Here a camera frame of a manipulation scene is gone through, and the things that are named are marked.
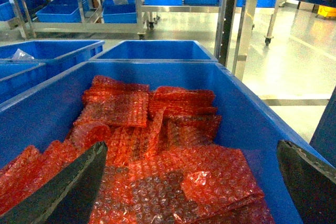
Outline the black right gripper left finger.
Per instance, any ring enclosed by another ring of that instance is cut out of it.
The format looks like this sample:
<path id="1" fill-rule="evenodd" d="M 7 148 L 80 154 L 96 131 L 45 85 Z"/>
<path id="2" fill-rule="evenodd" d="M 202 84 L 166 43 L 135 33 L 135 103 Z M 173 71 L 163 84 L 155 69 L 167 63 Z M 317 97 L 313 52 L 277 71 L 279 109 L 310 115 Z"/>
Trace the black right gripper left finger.
<path id="1" fill-rule="evenodd" d="M 106 164 L 97 142 L 48 183 L 1 215 L 1 223 L 88 223 Z"/>

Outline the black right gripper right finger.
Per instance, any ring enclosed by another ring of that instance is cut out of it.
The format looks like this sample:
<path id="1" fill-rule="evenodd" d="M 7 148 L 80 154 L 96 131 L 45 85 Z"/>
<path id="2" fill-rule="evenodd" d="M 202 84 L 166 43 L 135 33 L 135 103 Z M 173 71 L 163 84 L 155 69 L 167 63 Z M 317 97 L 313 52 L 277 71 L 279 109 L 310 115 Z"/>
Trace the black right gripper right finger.
<path id="1" fill-rule="evenodd" d="M 291 141 L 278 142 L 277 159 L 303 223 L 335 223 L 335 168 Z"/>

